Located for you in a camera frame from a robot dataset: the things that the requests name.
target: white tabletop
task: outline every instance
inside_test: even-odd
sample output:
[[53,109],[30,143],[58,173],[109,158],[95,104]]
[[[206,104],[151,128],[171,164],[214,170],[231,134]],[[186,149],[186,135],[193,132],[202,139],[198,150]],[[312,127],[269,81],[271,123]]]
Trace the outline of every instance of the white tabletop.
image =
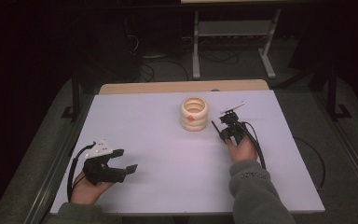
[[[79,136],[74,156],[105,138],[124,155],[110,167],[138,164],[135,174],[115,184],[97,204],[121,216],[221,214],[232,211],[228,191],[231,161],[213,125],[200,132],[180,124],[180,104],[197,96],[209,105],[209,120],[220,130],[220,112],[240,104],[240,121],[254,127],[267,169],[283,204],[291,212],[324,211],[273,91],[208,91],[97,95]],[[81,171],[84,155],[76,167]],[[67,173],[51,213],[67,202]]]

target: cable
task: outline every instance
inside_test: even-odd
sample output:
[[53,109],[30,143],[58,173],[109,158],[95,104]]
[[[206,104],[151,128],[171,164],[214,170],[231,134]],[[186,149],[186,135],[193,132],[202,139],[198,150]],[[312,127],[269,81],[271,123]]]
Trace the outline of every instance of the cable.
[[[199,51],[199,56],[202,57],[203,59],[205,59],[205,60],[207,60],[209,62],[213,62],[213,63],[236,64],[236,63],[238,63],[240,61],[240,54],[241,54],[240,52],[239,53],[234,52],[233,55],[230,55],[225,50],[222,50],[221,52],[225,53],[227,55],[227,57],[224,58],[224,59],[221,59],[221,58],[213,55],[212,53],[206,53],[206,52],[203,52],[203,51]],[[227,62],[227,61],[229,61],[229,60],[231,60],[233,58],[235,58],[234,62],[232,62],[232,63]]]
[[309,143],[307,143],[305,140],[299,138],[299,137],[293,137],[294,139],[304,143],[305,145],[307,145],[308,147],[310,147],[315,153],[316,155],[318,156],[319,160],[321,161],[321,164],[322,164],[322,170],[323,170],[323,173],[322,173],[322,180],[321,180],[321,183],[319,184],[318,188],[316,189],[318,192],[322,189],[322,187],[324,186],[324,180],[325,180],[325,177],[326,177],[326,167],[325,167],[325,164],[324,164],[324,159],[322,158],[321,154],[316,150],[315,147],[311,146]]
[[74,188],[76,187],[76,185],[77,185],[80,181],[82,181],[82,179],[84,179],[84,177],[86,177],[86,176],[83,175],[79,180],[77,180],[77,181],[75,182],[75,184],[72,186],[72,189],[74,189]]
[[[225,59],[219,59],[217,56],[214,56],[212,54],[210,54],[210,56],[214,56],[215,58],[217,58],[217,61],[216,61],[217,63],[223,63],[223,64],[236,64],[236,63],[238,63],[240,61],[241,52],[236,53],[233,50],[228,50],[228,47],[224,43],[224,41],[221,38],[218,39],[218,40],[220,40],[220,41],[218,41],[217,44],[220,44],[223,47],[223,50],[221,50],[221,52],[225,53],[227,55],[227,57]],[[232,62],[232,63],[229,63],[228,61],[233,59],[233,58],[235,58],[235,61]]]
[[[254,134],[255,134],[255,128],[252,126],[252,124],[249,122],[244,122],[244,123],[248,124],[252,128],[252,130],[254,131]],[[258,143],[257,134],[255,134],[255,141],[257,141],[257,143]]]
[[183,46],[183,49],[192,49],[192,47],[194,46],[193,37],[191,37],[191,36],[183,36],[182,41],[185,40],[185,39],[189,39],[190,43],[185,45],[185,46]]
[[163,53],[163,54],[156,54],[156,55],[149,55],[149,56],[145,55],[142,58],[143,59],[160,59],[160,58],[166,58],[168,56],[169,56],[168,54]]
[[174,64],[178,65],[179,67],[181,67],[183,69],[183,71],[186,74],[186,80],[189,81],[188,72],[186,71],[186,69],[181,64],[179,64],[177,62],[173,62],[173,61],[152,61],[152,62],[148,62],[148,63],[174,63]]
[[255,138],[249,133],[248,130],[246,130],[245,128],[242,127],[242,125],[237,122],[236,120],[232,119],[232,121],[234,122],[234,124],[238,125],[241,127],[241,129],[246,133],[246,135],[248,135],[248,137],[251,139],[252,143],[255,145],[255,150],[257,151],[258,157],[260,158],[260,163],[261,163],[261,167],[265,170],[267,170],[266,168],[266,162],[264,161],[264,156],[263,156],[263,152],[261,151],[261,147],[258,144],[258,141],[255,140]]
[[127,35],[127,37],[134,38],[136,40],[135,47],[132,50],[130,50],[130,54],[135,55],[135,52],[139,47],[139,39],[138,37],[136,37],[136,35]]
[[144,69],[142,69],[142,66],[141,66],[141,73],[144,72],[145,74],[147,74],[147,75],[150,76],[149,79],[146,79],[146,78],[145,78],[145,82],[150,82],[151,80],[156,81],[155,78],[154,78],[154,75],[155,75],[154,69],[153,69],[151,66],[149,66],[149,65],[147,65],[147,64],[145,64],[145,63],[142,63],[141,65],[143,65],[143,66],[145,66],[145,67],[147,67],[147,68],[149,68],[149,69],[151,70],[151,74],[150,74],[150,73],[146,73],[146,71],[145,71]]
[[76,157],[74,157],[74,159],[72,160],[72,164],[71,164],[71,169],[69,170],[69,174],[68,174],[68,182],[66,184],[66,193],[68,196],[68,202],[71,202],[71,197],[72,197],[72,182],[74,181],[74,173],[75,173],[75,169],[76,169],[76,165],[77,165],[77,161],[80,157],[80,155],[87,149],[93,148],[95,146],[95,142],[92,145],[83,147],[76,155]]

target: gray sleeve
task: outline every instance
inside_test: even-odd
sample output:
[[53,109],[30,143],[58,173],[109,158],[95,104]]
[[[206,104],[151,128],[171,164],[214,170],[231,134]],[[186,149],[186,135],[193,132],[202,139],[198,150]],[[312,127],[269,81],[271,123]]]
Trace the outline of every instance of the gray sleeve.
[[102,218],[100,206],[63,203],[57,216],[52,217],[48,224],[100,224]]
[[233,216],[241,223],[295,223],[282,204],[269,172],[257,161],[240,161],[230,168],[229,190],[235,198]]

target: stacked rings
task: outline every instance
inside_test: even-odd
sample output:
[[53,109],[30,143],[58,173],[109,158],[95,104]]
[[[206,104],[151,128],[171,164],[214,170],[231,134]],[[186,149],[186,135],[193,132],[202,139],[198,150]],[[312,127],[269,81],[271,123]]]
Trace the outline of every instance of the stacked rings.
[[181,104],[182,126],[191,132],[204,129],[208,123],[208,105],[198,97],[185,99]]

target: human hand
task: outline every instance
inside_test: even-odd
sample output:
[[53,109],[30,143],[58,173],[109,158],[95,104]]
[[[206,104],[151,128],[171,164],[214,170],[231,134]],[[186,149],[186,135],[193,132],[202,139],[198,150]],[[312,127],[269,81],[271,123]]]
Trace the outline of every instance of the human hand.
[[115,183],[110,182],[99,182],[94,186],[86,179],[86,175],[82,171],[75,179],[71,203],[95,204],[100,196],[114,184]]
[[242,138],[237,146],[235,146],[229,138],[225,139],[225,142],[233,163],[244,160],[257,160],[255,145],[247,135]]

